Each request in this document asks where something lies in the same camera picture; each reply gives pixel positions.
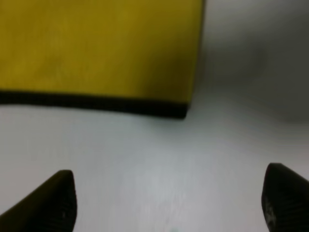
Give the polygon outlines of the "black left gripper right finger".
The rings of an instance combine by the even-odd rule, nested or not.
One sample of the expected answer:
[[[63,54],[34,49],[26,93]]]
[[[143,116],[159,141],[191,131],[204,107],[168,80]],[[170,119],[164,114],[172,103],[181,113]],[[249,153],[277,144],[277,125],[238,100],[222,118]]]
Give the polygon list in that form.
[[[270,232],[309,230],[309,181],[285,165],[267,166],[261,204]]]

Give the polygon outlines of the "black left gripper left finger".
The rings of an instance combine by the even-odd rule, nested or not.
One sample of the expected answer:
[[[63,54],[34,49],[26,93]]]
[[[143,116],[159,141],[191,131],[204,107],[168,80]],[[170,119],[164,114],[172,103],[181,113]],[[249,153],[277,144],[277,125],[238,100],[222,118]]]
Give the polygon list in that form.
[[[0,215],[2,232],[72,232],[77,196],[71,170],[60,170]]]

